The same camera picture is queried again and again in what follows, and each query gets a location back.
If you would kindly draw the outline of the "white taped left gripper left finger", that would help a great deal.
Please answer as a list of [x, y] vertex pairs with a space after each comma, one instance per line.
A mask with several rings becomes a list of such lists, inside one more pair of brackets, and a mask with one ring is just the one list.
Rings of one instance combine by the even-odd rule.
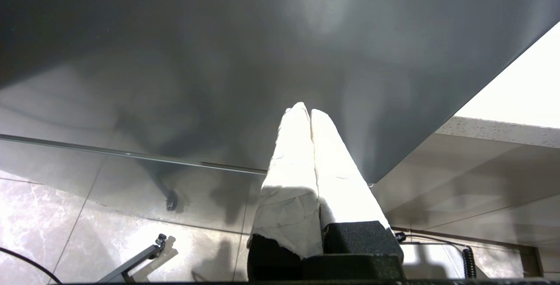
[[248, 241], [250, 281], [301, 280], [304, 259], [323, 253], [311, 138], [305, 104], [286, 109]]

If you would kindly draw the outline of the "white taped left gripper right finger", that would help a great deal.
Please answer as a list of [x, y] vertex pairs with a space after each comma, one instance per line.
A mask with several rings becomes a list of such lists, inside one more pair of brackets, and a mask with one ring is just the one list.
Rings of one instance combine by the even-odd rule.
[[386, 216], [332, 119], [312, 110], [311, 131], [324, 252], [403, 259]]

